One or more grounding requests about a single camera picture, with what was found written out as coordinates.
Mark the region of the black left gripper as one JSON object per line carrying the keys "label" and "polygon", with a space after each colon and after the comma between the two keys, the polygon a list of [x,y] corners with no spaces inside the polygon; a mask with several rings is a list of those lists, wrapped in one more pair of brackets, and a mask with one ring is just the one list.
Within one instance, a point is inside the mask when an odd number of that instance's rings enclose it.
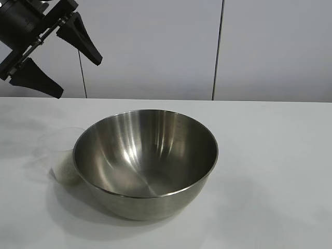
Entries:
{"label": "black left gripper", "polygon": [[[5,80],[14,67],[26,56],[25,51],[36,47],[65,21],[56,34],[84,54],[93,64],[100,65],[99,53],[85,29],[81,15],[74,12],[76,1],[58,1],[47,14],[48,1],[1,1],[1,42],[11,49],[11,53],[1,62],[1,79]],[[27,58],[11,75],[9,83],[45,93],[59,99],[64,89],[48,77],[31,59]]]}

